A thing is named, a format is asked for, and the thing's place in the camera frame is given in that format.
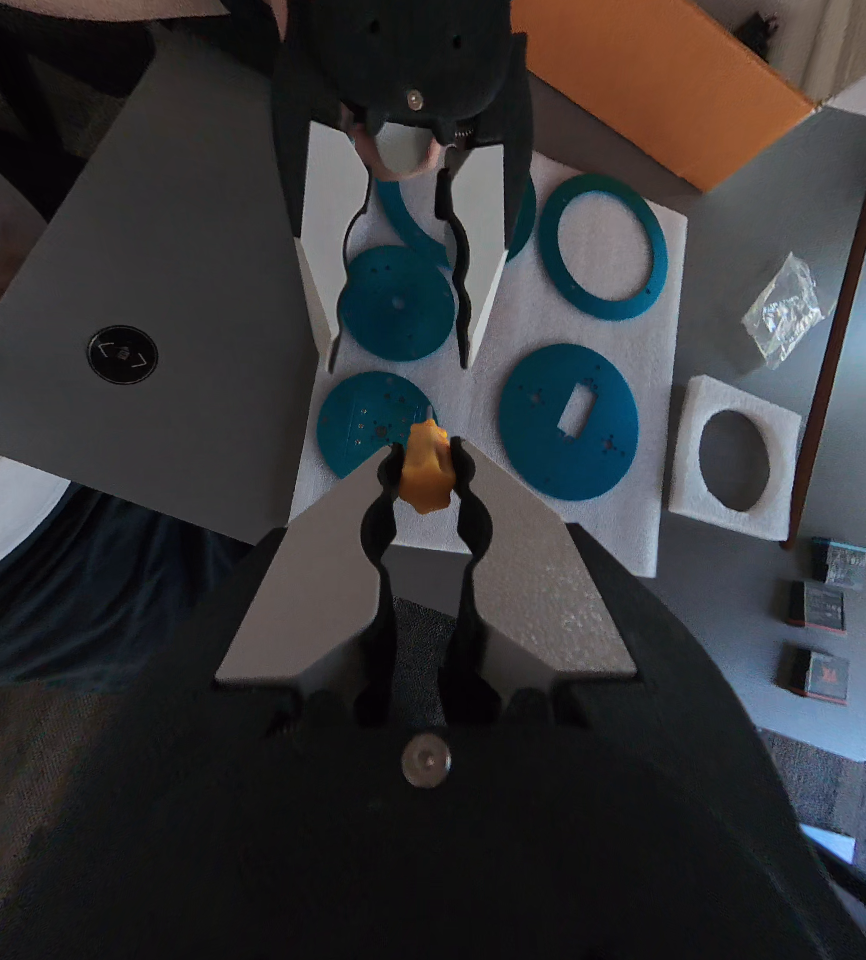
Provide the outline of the white foam frame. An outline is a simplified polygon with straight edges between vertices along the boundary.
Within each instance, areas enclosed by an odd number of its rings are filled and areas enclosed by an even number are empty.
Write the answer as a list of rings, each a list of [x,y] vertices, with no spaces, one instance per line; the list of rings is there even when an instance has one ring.
[[[706,486],[700,447],[708,422],[733,412],[759,433],[768,458],[769,476],[749,510],[733,510]],[[698,522],[768,542],[786,539],[801,416],[705,374],[686,385],[672,462],[668,510]]]

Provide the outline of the grey desk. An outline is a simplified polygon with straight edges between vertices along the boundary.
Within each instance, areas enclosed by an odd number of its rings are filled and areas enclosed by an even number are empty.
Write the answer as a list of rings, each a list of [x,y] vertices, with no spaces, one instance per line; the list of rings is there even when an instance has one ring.
[[[0,302],[0,454],[255,545],[290,518],[317,351],[278,181],[262,78],[179,36],[161,43]],[[844,264],[866,182],[866,118],[815,113],[700,195],[544,85],[535,93],[540,198],[571,160],[688,219],[675,382],[710,374],[804,413],[823,331],[777,371],[754,366],[739,317],[787,251],[822,297]],[[89,366],[110,326],[156,343],[134,386]],[[847,347],[802,532],[866,546],[866,370]],[[785,642],[769,606],[796,564],[761,538],[660,518],[653,587],[693,631],[756,726],[866,761],[866,588],[847,635],[810,643],[849,661],[846,705],[774,678]]]

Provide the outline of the round black desk button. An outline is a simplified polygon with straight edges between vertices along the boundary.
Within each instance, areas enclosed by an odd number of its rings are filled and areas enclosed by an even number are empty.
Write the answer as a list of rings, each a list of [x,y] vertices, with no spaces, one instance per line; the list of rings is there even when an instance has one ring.
[[[92,336],[86,357],[92,371],[105,382],[134,386],[156,370],[159,351],[144,331],[117,324],[102,328]]]

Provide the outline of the yellow-handled screwdriver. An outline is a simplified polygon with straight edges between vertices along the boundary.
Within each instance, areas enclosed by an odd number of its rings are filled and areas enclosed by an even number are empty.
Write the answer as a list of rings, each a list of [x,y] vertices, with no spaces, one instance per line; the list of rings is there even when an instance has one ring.
[[[411,427],[399,480],[399,498],[421,515],[450,506],[456,484],[447,431],[429,417]]]

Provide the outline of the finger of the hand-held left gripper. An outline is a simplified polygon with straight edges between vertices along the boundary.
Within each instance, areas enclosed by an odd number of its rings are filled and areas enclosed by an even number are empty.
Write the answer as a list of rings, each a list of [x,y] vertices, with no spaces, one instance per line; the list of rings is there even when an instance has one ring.
[[[339,300],[347,284],[347,240],[367,208],[370,183],[349,136],[312,122],[295,250],[312,336],[328,372],[334,370],[342,337]]]
[[[446,150],[435,214],[452,236],[456,336],[461,367],[469,370],[485,338],[508,258],[502,145]]]

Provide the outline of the white foam sheet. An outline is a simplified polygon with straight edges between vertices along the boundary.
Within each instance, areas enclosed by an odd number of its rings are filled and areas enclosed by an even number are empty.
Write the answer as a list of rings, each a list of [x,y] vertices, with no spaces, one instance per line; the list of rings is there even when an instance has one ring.
[[[657,303],[638,318],[593,318],[570,305],[555,290],[541,263],[538,241],[504,268],[490,312],[487,332],[470,370],[459,364],[455,335],[430,358],[393,364],[369,354],[343,334],[334,374],[316,376],[306,438],[295,482],[290,521],[339,482],[323,459],[316,438],[322,404],[344,379],[371,371],[389,371],[423,390],[438,425],[475,446],[511,475],[514,469],[501,439],[501,392],[516,365],[536,350],[572,344],[599,354],[615,367],[631,390],[638,415],[635,454],[616,458],[631,463],[609,490],[594,497],[564,499],[538,492],[567,523],[578,523],[632,574],[655,578],[665,475],[669,405],[674,372],[679,301],[688,219],[649,199],[667,246],[669,265]],[[647,240],[620,210],[618,199],[571,201],[559,228],[565,259],[590,289],[618,296],[648,260]],[[468,553],[456,532],[459,501],[449,510],[422,518],[409,506],[395,506],[398,546]]]

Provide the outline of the small blue disc with bracket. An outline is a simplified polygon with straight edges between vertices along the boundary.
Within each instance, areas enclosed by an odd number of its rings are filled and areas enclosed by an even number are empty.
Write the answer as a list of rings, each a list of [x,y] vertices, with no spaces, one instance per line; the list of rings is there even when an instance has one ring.
[[[378,450],[405,447],[413,425],[436,417],[432,402],[411,380],[381,370],[357,373],[331,390],[320,407],[319,452],[343,479]]]

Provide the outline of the clear plastic bag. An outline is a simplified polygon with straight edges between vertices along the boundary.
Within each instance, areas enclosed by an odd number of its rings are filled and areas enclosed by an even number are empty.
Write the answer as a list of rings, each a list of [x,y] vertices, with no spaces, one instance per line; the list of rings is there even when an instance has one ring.
[[[740,323],[765,369],[777,371],[824,319],[811,269],[791,251]]]

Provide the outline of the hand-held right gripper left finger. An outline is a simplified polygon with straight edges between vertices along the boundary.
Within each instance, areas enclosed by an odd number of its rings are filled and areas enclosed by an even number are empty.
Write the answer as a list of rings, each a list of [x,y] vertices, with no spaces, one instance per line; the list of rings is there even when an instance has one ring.
[[[382,446],[289,525],[214,681],[340,699],[363,727],[389,722],[397,654],[383,557],[405,450]]]

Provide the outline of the person's dark pants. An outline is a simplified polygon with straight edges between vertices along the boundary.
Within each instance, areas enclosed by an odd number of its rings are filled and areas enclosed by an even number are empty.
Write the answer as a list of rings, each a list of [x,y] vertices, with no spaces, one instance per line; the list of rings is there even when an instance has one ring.
[[[251,549],[71,485],[0,560],[0,688],[126,689]]]

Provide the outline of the person's left hand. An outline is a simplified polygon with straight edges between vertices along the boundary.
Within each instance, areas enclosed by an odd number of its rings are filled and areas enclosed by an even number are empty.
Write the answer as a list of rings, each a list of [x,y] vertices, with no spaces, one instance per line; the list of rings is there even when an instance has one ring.
[[[443,153],[437,138],[422,126],[387,122],[373,135],[365,126],[357,125],[352,136],[360,159],[377,180],[385,183],[403,182],[434,171]]]

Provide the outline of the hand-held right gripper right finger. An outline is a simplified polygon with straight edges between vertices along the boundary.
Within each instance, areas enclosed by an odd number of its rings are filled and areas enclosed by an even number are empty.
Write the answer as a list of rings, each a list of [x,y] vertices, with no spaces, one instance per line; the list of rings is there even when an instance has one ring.
[[[574,683],[625,682],[637,667],[566,523],[466,438],[451,439],[470,551],[439,666],[449,726],[488,726],[516,699],[548,704]]]

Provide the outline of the orange and white cardboard box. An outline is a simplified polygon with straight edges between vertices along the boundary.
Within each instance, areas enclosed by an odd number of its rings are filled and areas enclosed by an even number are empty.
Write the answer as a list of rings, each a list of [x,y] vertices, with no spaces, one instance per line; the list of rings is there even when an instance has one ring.
[[[514,1],[536,78],[702,192],[820,109],[866,117],[866,1]]]

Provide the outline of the blue plate with rectangular slot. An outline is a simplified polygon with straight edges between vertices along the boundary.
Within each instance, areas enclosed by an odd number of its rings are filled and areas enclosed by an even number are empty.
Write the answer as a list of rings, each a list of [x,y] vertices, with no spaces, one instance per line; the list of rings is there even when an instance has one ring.
[[[576,434],[560,426],[577,387],[592,402]],[[639,442],[631,388],[606,356],[568,342],[521,359],[500,393],[499,435],[513,469],[549,498],[601,497],[630,471]]]

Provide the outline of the small black box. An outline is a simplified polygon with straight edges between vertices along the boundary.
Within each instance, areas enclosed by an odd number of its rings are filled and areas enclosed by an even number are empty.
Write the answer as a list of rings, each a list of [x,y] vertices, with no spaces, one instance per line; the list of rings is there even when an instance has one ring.
[[[785,622],[844,636],[847,622],[843,590],[819,582],[790,582]]]
[[[776,671],[776,684],[801,698],[845,706],[849,661],[806,647],[785,645]]]
[[[858,592],[866,578],[866,546],[814,536],[811,538],[810,564],[813,580]]]

